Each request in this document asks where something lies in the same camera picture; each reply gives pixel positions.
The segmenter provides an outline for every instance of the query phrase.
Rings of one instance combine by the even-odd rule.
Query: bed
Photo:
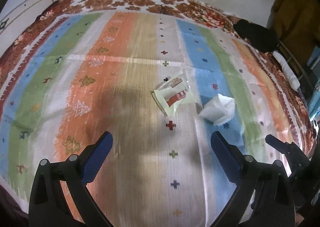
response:
[[[52,4],[0,59],[0,184],[27,211],[42,158],[80,154],[109,131],[113,148],[87,187],[114,226],[210,226],[235,189],[210,147],[214,131],[290,173],[264,138],[308,154],[307,109],[272,55],[235,33],[238,20],[192,0]],[[166,116],[151,93],[179,71],[197,101]],[[236,114],[213,126],[198,114],[218,93]]]

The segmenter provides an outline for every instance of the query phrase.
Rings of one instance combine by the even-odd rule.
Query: white plastic bag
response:
[[[214,126],[222,125],[235,116],[235,100],[221,94],[212,98],[200,112],[200,116],[213,122]]]

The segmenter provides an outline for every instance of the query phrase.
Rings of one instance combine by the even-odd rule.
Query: food package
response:
[[[195,103],[185,74],[180,71],[167,82],[163,83],[152,96],[159,108],[167,115],[174,115],[180,104]]]
[[[200,116],[213,122],[214,126],[222,125],[235,116],[235,100],[221,94],[212,98],[200,112]]]

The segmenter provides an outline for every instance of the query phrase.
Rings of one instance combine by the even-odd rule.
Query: blue stripe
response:
[[[181,20],[177,20],[177,22],[189,58],[196,70],[196,81],[202,104],[205,105],[217,94],[233,97],[225,79],[225,75],[221,71],[217,57],[206,44],[206,39],[201,35],[197,26]],[[243,154],[247,153],[244,146],[242,137],[243,130],[241,128],[237,110],[234,118],[225,126],[213,126],[212,122],[207,120],[204,120],[204,124],[209,147],[211,134],[218,130],[229,144],[237,146]],[[216,196],[214,197],[215,207],[213,208],[213,213],[217,217],[228,202],[236,186],[228,181],[228,178],[213,151],[211,152],[211,159],[213,164],[212,169],[214,171],[212,184],[216,193]]]
[[[0,174],[3,178],[7,178],[8,174],[8,151],[9,151],[9,133],[11,124],[15,123],[17,108],[19,107],[25,88],[30,83],[37,69],[42,65],[44,58],[51,52],[52,48],[57,44],[59,39],[76,24],[83,15],[76,15],[64,21],[59,28],[45,41],[44,44],[36,51],[29,61],[29,64],[22,72],[16,85],[9,94],[7,101],[4,103],[4,109],[0,121]]]

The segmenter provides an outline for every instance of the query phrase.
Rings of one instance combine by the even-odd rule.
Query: green stripe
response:
[[[90,26],[85,26],[87,22],[92,23],[101,16],[101,13],[84,15],[78,23],[70,27],[66,33],[59,39],[51,52],[45,57],[42,65],[34,74],[32,80],[25,88],[21,102],[17,109],[15,121],[10,128],[9,138],[9,155],[8,155],[8,176],[12,187],[18,192],[20,197],[30,198],[31,186],[33,183],[33,161],[32,154],[28,154],[28,142],[35,139],[37,132],[41,129],[41,110],[47,91],[52,85],[52,81],[59,74],[63,62],[68,58],[68,54],[76,45],[82,35],[78,32],[85,33]],[[55,64],[55,60],[62,56],[63,59]],[[47,83],[43,83],[44,78],[51,77]],[[30,137],[25,140],[19,139],[21,129],[28,129]],[[26,170],[19,174],[17,165],[24,165]]]
[[[259,161],[267,161],[265,141],[262,138],[261,128],[256,119],[257,116],[246,82],[241,78],[239,71],[232,64],[229,54],[219,45],[213,33],[209,29],[199,26],[198,28],[206,38],[207,45],[215,53],[235,99],[236,109],[243,128],[244,144],[248,153]]]

